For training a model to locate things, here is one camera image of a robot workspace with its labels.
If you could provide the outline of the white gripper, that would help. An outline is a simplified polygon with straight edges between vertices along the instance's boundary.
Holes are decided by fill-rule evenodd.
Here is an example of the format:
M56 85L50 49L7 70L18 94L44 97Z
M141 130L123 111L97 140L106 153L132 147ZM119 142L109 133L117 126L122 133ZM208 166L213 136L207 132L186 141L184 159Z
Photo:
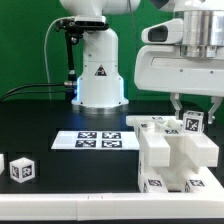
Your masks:
M224 48L215 58L185 58L178 46L146 45L137 55L134 82L140 90L170 92L177 119L183 108L179 93L212 96L212 124L224 97Z

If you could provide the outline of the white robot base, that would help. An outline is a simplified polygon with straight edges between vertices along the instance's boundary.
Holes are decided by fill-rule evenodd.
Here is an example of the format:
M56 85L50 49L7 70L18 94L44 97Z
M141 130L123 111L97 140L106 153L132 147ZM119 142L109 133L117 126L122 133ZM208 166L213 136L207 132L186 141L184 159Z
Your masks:
M59 0L72 16L100 18L105 14L125 14L137 9L140 0ZM85 32L83 72L77 80L73 108L91 114L123 111L129 101L124 96L124 81L118 72L118 36L105 31Z

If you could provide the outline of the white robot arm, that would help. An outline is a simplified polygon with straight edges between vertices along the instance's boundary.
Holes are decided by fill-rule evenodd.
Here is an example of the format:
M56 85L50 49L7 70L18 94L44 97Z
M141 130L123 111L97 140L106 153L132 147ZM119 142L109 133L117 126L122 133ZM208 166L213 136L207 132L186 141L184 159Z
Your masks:
M204 95L213 106L208 122L224 100L224 2L150 0L173 14L169 21L142 31L134 72L138 89L168 92L174 108L181 94Z

